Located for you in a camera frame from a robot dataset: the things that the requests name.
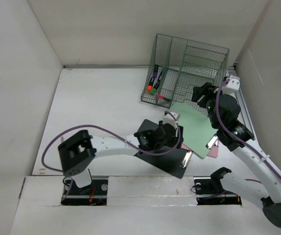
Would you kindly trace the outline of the green highlighter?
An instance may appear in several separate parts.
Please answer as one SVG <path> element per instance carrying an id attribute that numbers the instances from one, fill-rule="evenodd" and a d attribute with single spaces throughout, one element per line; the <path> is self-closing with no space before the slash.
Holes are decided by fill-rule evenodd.
<path id="1" fill-rule="evenodd" d="M 158 90 L 158 88 L 159 88 L 159 86 L 160 86 L 160 81 L 161 81 L 160 78 L 157 79 L 156 83 L 153 85 L 153 87 L 152 87 L 152 89 L 151 89 L 151 91 L 150 91 L 150 93 L 151 93 L 152 95 L 155 95 L 155 94 L 156 94 L 156 91 Z"/>

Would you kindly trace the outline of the orange highlighter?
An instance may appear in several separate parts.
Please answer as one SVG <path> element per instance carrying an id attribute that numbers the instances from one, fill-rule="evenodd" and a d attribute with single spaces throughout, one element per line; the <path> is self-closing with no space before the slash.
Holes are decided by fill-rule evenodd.
<path id="1" fill-rule="evenodd" d="M 147 85 L 147 91 L 148 91 L 148 92 L 151 92 L 151 90 L 152 90 L 152 88 L 153 88 L 154 80 L 155 80 L 154 77 L 151 77 L 151 78 L 150 78 L 149 83 L 148 83 L 148 85 Z"/>

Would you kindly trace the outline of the black clipboard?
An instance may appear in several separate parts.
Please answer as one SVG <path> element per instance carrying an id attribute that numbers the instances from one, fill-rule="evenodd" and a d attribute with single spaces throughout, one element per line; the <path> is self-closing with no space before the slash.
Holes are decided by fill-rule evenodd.
<path id="1" fill-rule="evenodd" d="M 157 128 L 158 128 L 158 124 L 148 119 L 145 119 L 140 125 L 140 127 L 138 128 L 138 132 L 155 130 Z M 169 149 L 171 148 L 164 146 L 163 148 L 157 150 L 155 153 L 166 152 Z M 181 164 L 186 156 L 187 157 L 192 156 L 192 152 L 185 149 L 176 148 L 172 152 L 162 156 L 150 156 L 150 155 L 143 154 L 141 152 L 138 152 L 134 156 L 178 179 L 182 179 L 186 171 L 186 168 L 182 167 Z"/>

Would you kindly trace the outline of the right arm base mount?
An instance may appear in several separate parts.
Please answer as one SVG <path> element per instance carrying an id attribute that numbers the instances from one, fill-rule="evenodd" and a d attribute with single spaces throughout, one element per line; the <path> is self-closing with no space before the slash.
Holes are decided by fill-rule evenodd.
<path id="1" fill-rule="evenodd" d="M 198 206 L 242 205 L 240 196 L 222 187 L 221 179 L 228 173 L 231 170 L 222 167 L 210 176 L 194 176 L 191 192 L 196 195 Z"/>

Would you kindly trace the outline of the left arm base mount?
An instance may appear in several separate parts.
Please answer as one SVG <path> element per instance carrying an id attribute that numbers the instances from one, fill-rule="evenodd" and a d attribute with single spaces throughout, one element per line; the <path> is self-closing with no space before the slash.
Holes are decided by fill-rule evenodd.
<path id="1" fill-rule="evenodd" d="M 92 177 L 92 183 L 79 188 L 72 179 L 63 179 L 61 204 L 64 206 L 106 206 L 108 177 Z"/>

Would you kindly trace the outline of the pink highlighter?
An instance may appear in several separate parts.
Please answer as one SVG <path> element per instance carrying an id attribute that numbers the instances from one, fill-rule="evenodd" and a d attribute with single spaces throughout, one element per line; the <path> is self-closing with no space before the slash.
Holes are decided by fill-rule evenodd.
<path id="1" fill-rule="evenodd" d="M 165 100 L 165 101 L 167 101 L 167 102 L 171 102 L 171 99 L 166 98 L 166 97 L 163 96 L 163 95 L 157 94 L 156 96 L 157 96 L 159 99 Z"/>

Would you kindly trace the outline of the purple highlighter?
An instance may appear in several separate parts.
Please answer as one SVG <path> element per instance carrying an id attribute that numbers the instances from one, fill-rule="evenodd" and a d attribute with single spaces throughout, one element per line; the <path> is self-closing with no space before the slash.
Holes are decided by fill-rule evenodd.
<path id="1" fill-rule="evenodd" d="M 153 78 L 157 77 L 158 69 L 159 69 L 159 65 L 155 65 L 153 68 L 153 74 L 152 74 Z"/>

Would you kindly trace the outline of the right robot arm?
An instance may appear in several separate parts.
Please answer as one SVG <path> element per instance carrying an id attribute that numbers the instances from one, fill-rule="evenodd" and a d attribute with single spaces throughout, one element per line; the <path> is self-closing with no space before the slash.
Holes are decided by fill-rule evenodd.
<path id="1" fill-rule="evenodd" d="M 226 80 L 216 87 L 207 82 L 194 87 L 191 100 L 207 110 L 219 141 L 250 169 L 256 180 L 250 183 L 222 167 L 212 173 L 210 187 L 216 193 L 231 191 L 251 201 L 274 226 L 281 228 L 281 170 L 261 149 L 253 133 L 238 120 L 241 111 L 238 102 L 223 93 L 228 83 Z"/>

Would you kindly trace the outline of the blue highlighter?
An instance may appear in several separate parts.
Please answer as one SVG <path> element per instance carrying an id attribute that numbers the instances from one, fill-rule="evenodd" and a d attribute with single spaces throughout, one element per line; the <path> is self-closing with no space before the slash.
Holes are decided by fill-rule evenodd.
<path id="1" fill-rule="evenodd" d="M 168 68 L 163 68 L 159 74 L 158 81 L 160 81 L 163 75 L 168 71 Z"/>

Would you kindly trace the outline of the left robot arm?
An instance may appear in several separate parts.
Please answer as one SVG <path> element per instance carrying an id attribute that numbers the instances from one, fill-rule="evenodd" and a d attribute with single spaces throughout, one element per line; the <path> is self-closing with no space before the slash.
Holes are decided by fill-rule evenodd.
<path id="1" fill-rule="evenodd" d="M 183 127 L 160 122 L 153 129 L 138 130 L 126 137 L 93 137 L 80 130 L 58 146 L 63 175 L 75 181 L 82 194 L 92 190 L 88 166 L 95 158 L 136 156 L 179 179 L 183 177 L 190 152 L 181 148 Z"/>

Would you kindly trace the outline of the green clipboard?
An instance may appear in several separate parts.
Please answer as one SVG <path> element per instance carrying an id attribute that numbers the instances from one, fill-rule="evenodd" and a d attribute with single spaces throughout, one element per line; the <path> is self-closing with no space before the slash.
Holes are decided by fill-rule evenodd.
<path id="1" fill-rule="evenodd" d="M 183 144 L 201 159 L 207 157 L 210 149 L 206 145 L 216 133 L 209 118 L 186 103 L 176 102 L 170 110 L 180 113 L 179 125 L 183 126 Z"/>

